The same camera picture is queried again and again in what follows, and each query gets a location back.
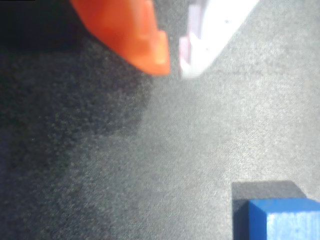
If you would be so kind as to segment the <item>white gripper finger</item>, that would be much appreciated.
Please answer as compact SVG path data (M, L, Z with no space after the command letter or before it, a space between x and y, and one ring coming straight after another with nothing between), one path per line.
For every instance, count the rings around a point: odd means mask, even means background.
M179 38L182 78L199 77L218 57L258 0L193 0L186 35Z

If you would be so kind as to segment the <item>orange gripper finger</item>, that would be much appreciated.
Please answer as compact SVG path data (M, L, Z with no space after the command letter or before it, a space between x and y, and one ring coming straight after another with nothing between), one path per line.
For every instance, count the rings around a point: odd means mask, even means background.
M101 43L142 72L170 73L165 31L158 28L151 0L72 0L85 28Z

